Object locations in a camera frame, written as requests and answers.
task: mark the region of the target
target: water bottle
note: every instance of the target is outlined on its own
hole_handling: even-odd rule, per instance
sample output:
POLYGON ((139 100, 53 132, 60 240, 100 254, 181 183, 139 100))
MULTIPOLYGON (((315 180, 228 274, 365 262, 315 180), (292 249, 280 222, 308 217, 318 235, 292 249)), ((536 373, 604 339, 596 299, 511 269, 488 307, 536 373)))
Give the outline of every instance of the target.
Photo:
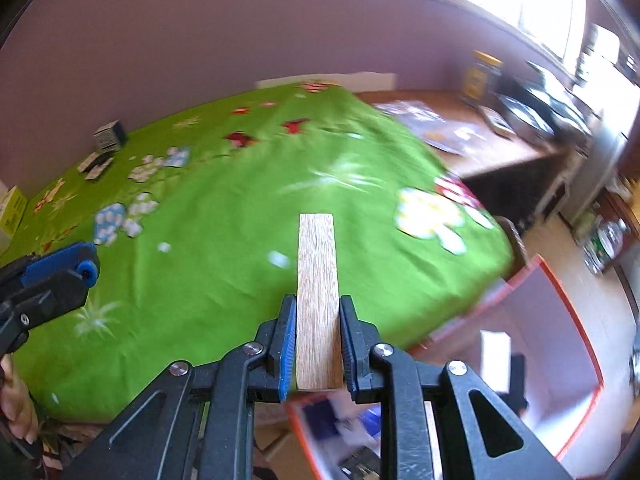
POLYGON ((599 274, 607 262, 620 254, 623 236, 628 229, 623 220, 597 226, 584 244, 584 263, 593 274, 599 274))

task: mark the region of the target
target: yellow lid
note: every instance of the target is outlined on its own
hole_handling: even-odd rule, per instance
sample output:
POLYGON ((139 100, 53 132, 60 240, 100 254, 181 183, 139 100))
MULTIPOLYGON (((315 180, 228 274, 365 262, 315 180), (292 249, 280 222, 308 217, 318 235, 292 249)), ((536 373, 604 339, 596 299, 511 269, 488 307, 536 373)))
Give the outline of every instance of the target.
POLYGON ((476 56, 483 63, 487 63, 487 65, 495 66, 496 68, 500 68, 502 66, 502 62, 499 59, 495 59, 493 56, 489 56, 484 52, 480 52, 479 50, 474 50, 474 56, 476 56))

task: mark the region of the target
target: jar with yellow lid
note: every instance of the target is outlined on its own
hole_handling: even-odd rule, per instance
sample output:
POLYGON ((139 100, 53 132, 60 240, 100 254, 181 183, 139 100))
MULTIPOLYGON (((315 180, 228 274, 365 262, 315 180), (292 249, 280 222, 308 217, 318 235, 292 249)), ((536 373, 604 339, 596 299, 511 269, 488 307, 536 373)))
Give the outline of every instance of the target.
POLYGON ((466 72, 462 99, 472 106, 491 105, 492 92, 500 77, 502 62, 479 50, 474 50, 476 63, 466 72))

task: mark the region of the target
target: wooden block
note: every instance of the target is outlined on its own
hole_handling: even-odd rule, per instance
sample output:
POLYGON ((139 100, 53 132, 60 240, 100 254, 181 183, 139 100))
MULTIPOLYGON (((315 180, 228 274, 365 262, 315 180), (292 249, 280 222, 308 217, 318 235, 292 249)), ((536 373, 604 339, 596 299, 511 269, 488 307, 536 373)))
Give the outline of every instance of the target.
POLYGON ((334 217, 300 215, 296 382, 299 390, 342 387, 334 217))

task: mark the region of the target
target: blue wheel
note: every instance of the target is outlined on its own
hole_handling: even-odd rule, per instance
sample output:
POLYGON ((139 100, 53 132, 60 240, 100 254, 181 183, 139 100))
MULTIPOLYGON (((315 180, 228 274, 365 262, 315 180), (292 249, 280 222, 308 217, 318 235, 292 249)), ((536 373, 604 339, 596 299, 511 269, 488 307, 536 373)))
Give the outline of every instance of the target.
POLYGON ((76 267, 76 272, 82 276, 86 286, 91 288, 98 281, 98 267, 91 260, 83 260, 76 267))

